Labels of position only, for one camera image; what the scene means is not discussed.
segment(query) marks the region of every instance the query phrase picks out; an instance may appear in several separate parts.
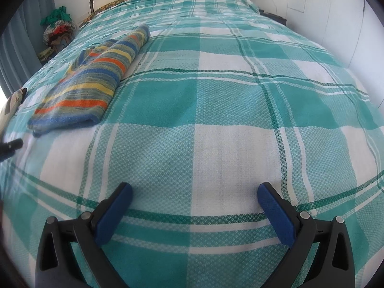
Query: silver rivet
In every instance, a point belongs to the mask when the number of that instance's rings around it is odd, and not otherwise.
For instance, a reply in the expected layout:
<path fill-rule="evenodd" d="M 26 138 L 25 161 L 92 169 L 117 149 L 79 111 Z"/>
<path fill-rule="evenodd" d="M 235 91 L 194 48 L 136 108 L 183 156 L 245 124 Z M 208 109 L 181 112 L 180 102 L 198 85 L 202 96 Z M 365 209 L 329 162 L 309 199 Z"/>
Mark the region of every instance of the silver rivet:
<path fill-rule="evenodd" d="M 308 220 L 310 218 L 310 214 L 307 211 L 300 212 L 300 217 L 304 220 Z"/>
<path fill-rule="evenodd" d="M 336 217 L 336 222 L 338 222 L 340 224 L 343 224 L 344 223 L 344 219 L 341 216 L 337 216 Z"/>
<path fill-rule="evenodd" d="M 50 216 L 48 219 L 47 219 L 47 224 L 52 224 L 55 220 L 55 217 L 54 216 Z"/>
<path fill-rule="evenodd" d="M 81 214 L 81 218 L 83 220 L 88 220 L 91 217 L 91 213 L 89 211 L 85 211 Z"/>

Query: curtain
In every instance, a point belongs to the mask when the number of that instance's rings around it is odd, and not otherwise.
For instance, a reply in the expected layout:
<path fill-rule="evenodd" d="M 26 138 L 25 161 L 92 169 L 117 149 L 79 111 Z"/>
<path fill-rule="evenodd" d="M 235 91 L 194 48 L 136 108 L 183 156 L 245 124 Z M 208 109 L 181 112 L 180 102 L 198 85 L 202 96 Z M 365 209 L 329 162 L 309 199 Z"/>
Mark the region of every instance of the curtain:
<path fill-rule="evenodd" d="M 45 50 L 40 21 L 54 10 L 53 0 L 24 0 L 0 37 L 0 86 L 8 98 L 41 67 Z"/>

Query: teal and white plaid blanket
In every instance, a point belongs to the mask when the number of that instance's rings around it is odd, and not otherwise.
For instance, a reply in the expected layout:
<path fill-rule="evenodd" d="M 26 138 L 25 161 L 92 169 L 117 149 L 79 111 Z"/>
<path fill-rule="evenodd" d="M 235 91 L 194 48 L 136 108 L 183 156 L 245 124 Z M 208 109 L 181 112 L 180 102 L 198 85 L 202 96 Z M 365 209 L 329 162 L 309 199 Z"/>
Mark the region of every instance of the teal and white plaid blanket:
<path fill-rule="evenodd" d="M 101 123 L 34 138 L 28 119 L 80 51 L 141 24 L 152 37 Z M 329 52 L 249 0 L 121 3 L 26 86 L 5 135 L 24 147 L 0 165 L 0 192 L 6 246 L 31 285 L 45 219 L 92 210 L 122 181 L 134 200 L 103 250 L 132 288 L 260 287 L 287 250 L 257 203 L 266 181 L 298 210 L 345 219 L 357 287 L 381 263 L 382 116 Z"/>

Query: folded striped towel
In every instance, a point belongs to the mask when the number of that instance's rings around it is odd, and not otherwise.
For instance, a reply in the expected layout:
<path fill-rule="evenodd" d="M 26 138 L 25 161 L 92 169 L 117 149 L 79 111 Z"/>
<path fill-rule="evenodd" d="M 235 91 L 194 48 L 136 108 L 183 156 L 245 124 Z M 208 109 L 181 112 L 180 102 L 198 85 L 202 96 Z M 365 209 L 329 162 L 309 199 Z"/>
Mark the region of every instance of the folded striped towel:
<path fill-rule="evenodd" d="M 53 129 L 100 122 L 114 91 L 140 48 L 150 37 L 147 25 L 120 40 L 83 50 L 28 121 L 39 136 Z"/>

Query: bedspread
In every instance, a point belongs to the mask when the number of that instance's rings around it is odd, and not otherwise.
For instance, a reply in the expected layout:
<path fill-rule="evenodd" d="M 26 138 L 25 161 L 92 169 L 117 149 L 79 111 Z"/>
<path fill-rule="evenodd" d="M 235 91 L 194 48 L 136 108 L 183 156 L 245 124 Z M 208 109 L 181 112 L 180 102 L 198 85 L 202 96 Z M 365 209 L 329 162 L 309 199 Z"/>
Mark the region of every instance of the bedspread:
<path fill-rule="evenodd" d="M 28 119 L 80 51 L 141 24 L 152 37 L 100 124 L 34 138 Z M 357 287 L 380 263 L 383 118 L 334 56 L 249 0 L 123 2 L 26 87 L 5 135 L 24 147 L 0 185 L 5 243 L 31 285 L 45 219 L 92 210 L 122 181 L 134 200 L 103 250 L 133 288 L 260 287 L 287 250 L 257 203 L 267 181 L 299 211 L 345 219 Z"/>

